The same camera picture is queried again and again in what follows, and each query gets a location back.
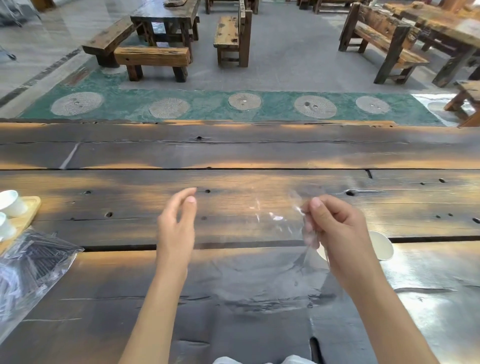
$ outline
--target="person's right hand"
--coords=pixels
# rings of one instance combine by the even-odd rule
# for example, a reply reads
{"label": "person's right hand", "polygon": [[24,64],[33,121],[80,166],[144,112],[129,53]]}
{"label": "person's right hand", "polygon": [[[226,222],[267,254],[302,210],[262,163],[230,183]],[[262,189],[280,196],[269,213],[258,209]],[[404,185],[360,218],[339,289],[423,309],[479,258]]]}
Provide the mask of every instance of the person's right hand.
{"label": "person's right hand", "polygon": [[305,232],[316,232],[317,239],[307,243],[325,248],[330,269],[340,285],[352,296],[386,280],[373,250],[363,213],[345,201],[328,194],[306,202]]}

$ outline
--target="forearm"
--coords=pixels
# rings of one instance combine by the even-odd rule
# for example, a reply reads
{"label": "forearm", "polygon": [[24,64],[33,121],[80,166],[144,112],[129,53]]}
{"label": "forearm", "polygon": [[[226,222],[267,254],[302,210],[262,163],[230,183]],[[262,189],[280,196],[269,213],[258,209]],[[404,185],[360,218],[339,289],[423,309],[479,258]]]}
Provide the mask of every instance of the forearm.
{"label": "forearm", "polygon": [[167,364],[184,280],[168,270],[155,274],[120,364]]}
{"label": "forearm", "polygon": [[437,364],[395,291],[383,277],[352,299],[362,318],[379,364]]}

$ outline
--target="person's left hand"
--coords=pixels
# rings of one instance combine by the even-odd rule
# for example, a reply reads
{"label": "person's left hand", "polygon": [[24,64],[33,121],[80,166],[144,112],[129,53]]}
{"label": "person's left hand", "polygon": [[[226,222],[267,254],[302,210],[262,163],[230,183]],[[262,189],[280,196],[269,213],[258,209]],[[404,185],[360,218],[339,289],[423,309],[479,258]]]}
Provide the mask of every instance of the person's left hand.
{"label": "person's left hand", "polygon": [[[156,268],[186,272],[195,243],[193,222],[197,213],[196,187],[174,194],[158,217]],[[181,209],[181,219],[177,221]]]}

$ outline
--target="hand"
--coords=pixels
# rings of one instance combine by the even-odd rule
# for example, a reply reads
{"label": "hand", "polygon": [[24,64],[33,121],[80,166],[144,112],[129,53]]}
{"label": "hand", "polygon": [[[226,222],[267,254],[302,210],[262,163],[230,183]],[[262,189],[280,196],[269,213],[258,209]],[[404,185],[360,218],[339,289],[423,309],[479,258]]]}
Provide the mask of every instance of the hand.
{"label": "hand", "polygon": [[302,210],[306,214],[304,231],[316,232],[316,239],[306,243],[314,249],[321,243],[332,273],[350,296],[378,279],[386,281],[360,210],[327,194],[306,202]]}
{"label": "hand", "polygon": [[[197,213],[196,187],[174,194],[158,217],[158,244],[156,266],[159,269],[187,272],[195,243],[193,222]],[[181,219],[177,221],[181,209]]]}

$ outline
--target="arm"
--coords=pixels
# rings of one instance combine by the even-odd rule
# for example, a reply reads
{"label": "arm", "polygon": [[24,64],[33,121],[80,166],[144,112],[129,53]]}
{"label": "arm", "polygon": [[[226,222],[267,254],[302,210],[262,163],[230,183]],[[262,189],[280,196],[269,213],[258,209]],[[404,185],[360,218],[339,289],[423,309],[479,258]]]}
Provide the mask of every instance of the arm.
{"label": "arm", "polygon": [[187,188],[173,195],[158,218],[156,272],[119,364],[168,363],[177,304],[195,241],[195,192],[196,188]]}
{"label": "arm", "polygon": [[427,341],[388,283],[363,214],[345,201],[322,195],[303,206],[309,241],[326,249],[330,269],[352,298],[380,364],[438,364]]}

